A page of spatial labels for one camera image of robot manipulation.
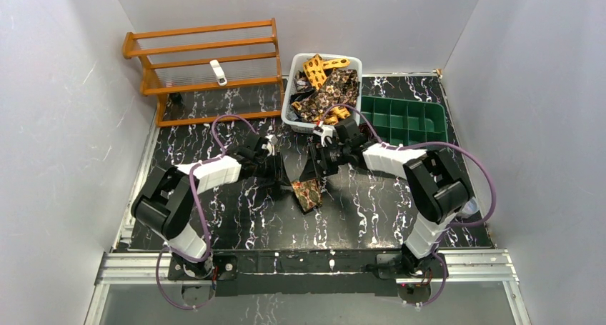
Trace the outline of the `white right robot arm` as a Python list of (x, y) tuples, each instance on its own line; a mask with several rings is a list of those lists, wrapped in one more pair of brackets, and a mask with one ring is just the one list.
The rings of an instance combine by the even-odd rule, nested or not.
[(444, 232), (474, 196), (468, 179), (446, 148), (405, 149), (364, 134), (357, 122), (343, 119), (335, 126), (318, 122), (307, 144), (307, 161), (299, 183), (331, 176), (344, 165), (390, 174), (407, 181), (418, 214), (399, 255), (378, 259), (371, 268), (414, 276), (429, 270)]

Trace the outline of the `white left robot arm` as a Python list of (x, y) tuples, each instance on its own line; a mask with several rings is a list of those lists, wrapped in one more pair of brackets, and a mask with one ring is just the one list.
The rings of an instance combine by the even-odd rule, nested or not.
[(213, 267), (208, 224), (198, 235), (189, 223), (205, 191), (249, 178), (289, 185), (284, 160), (273, 135), (250, 134), (244, 143), (207, 161), (152, 170), (131, 206), (131, 215), (160, 236), (172, 256), (196, 275)]

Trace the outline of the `cream flamingo paisley tie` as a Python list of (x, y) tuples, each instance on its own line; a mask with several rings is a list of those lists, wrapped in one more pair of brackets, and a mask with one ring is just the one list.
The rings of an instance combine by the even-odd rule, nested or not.
[(292, 188), (303, 214), (308, 214), (322, 205), (322, 193), (316, 179), (294, 180)]

